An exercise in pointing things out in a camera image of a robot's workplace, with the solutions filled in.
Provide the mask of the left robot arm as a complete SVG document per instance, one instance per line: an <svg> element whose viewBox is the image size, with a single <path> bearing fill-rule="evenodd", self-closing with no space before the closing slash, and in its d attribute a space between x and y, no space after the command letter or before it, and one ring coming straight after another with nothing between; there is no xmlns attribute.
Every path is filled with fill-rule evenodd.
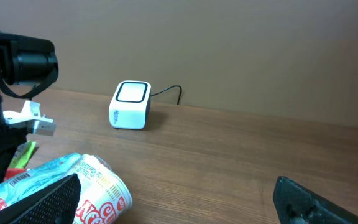
<svg viewBox="0 0 358 224"><path fill-rule="evenodd" d="M19 145L26 142L27 128L5 122L2 96L31 99L56 82L58 60L54 44L45 39L0 31L0 183ZM18 95L11 85L33 84L32 89Z"/></svg>

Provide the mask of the instant noodle cup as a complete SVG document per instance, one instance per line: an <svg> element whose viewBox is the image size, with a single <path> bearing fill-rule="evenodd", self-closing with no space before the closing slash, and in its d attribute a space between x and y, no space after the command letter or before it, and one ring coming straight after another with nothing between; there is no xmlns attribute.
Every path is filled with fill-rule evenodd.
<svg viewBox="0 0 358 224"><path fill-rule="evenodd" d="M112 224L132 207L128 188L100 157L80 156L63 176L72 174L77 175L81 184L73 223Z"/></svg>

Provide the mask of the red stick packet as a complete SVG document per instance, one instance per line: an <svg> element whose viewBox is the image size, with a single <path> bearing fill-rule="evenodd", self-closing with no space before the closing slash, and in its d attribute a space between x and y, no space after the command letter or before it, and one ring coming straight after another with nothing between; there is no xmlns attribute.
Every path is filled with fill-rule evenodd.
<svg viewBox="0 0 358 224"><path fill-rule="evenodd" d="M3 182L14 177L17 174L21 174L27 171L27 169L16 169L16 168L8 168L6 174L4 176Z"/></svg>

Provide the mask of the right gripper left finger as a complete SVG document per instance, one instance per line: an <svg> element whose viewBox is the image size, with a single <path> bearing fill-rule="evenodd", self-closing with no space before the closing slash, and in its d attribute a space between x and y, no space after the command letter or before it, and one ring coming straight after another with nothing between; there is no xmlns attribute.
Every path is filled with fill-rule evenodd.
<svg viewBox="0 0 358 224"><path fill-rule="evenodd" d="M72 224L81 184L68 175L0 211L0 224Z"/></svg>

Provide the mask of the teal tissue pack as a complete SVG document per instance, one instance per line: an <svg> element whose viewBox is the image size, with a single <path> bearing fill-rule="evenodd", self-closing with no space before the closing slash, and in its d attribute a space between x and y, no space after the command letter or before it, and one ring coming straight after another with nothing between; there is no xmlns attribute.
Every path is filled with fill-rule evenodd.
<svg viewBox="0 0 358 224"><path fill-rule="evenodd" d="M48 161L34 169L0 184L0 198L8 206L38 192L46 186L61 179L64 173L81 157L78 153L67 154L52 161Z"/></svg>

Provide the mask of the green snack bag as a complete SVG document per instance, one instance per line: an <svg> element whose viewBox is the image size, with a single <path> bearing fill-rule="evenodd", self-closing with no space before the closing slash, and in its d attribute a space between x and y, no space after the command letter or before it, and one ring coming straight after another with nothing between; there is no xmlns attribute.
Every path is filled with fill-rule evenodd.
<svg viewBox="0 0 358 224"><path fill-rule="evenodd" d="M24 169L34 154L36 145L37 143L35 141L27 141L18 146L11 163L9 164L9 168Z"/></svg>

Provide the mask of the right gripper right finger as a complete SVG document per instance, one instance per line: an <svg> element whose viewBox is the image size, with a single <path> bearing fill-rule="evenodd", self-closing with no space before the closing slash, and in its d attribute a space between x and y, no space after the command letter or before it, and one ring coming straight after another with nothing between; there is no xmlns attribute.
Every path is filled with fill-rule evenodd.
<svg viewBox="0 0 358 224"><path fill-rule="evenodd" d="M273 202L281 224L356 224L358 216L285 176L278 177Z"/></svg>

